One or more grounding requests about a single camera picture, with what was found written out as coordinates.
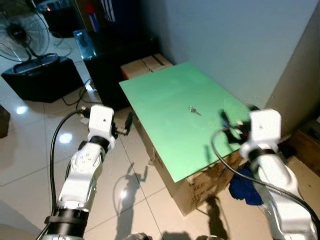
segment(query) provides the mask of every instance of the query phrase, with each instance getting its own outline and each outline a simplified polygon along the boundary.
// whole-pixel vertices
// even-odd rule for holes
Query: blue cloth
[[[238,171],[239,173],[246,175],[248,177],[253,177],[251,171],[248,168],[243,168]],[[262,199],[255,189],[253,182],[234,175],[230,181],[229,192],[234,199],[245,199],[246,204],[248,205],[262,205]]]

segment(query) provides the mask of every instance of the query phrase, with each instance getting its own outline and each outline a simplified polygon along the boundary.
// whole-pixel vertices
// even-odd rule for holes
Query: green board
[[[120,82],[135,113],[175,182],[218,158],[213,133],[223,127],[220,111],[232,124],[248,119],[248,109],[190,62]],[[191,113],[193,106],[200,114]],[[239,149],[224,135],[216,140],[222,156]]]

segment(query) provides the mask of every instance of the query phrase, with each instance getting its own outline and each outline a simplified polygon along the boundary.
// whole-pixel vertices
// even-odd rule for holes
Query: tile floor
[[[79,53],[74,50],[74,58]],[[89,77],[84,64],[77,64],[83,81]],[[66,101],[77,99],[76,90]],[[94,92],[87,98],[99,100]],[[0,103],[11,113],[8,136],[0,139],[0,224],[37,235],[50,214],[49,150],[59,121],[74,106],[61,99],[54,103],[21,100],[0,78]],[[116,112],[115,122],[123,126],[127,112]],[[78,116],[69,119],[57,139],[70,134],[68,143],[55,146],[55,180],[59,194],[66,166],[78,145],[86,139],[87,126]],[[233,199],[228,190],[216,202],[203,204],[183,217],[153,166],[134,126],[128,136],[120,136],[107,154],[98,179],[97,194],[85,232],[86,240],[121,240],[132,232],[145,232],[154,240],[195,240],[215,234],[231,240],[271,240],[267,220],[256,206]],[[320,178],[293,157],[294,171],[305,200],[320,216]]]

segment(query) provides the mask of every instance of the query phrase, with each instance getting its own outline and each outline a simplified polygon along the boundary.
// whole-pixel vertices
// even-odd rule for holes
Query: key
[[[198,114],[199,116],[201,116],[201,114],[193,106],[189,106],[189,111],[193,114]]]

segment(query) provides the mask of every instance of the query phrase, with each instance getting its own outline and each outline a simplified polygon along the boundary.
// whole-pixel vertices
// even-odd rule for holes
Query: black speaker
[[[84,83],[73,61],[49,54],[15,65],[1,75],[22,100],[52,103]]]

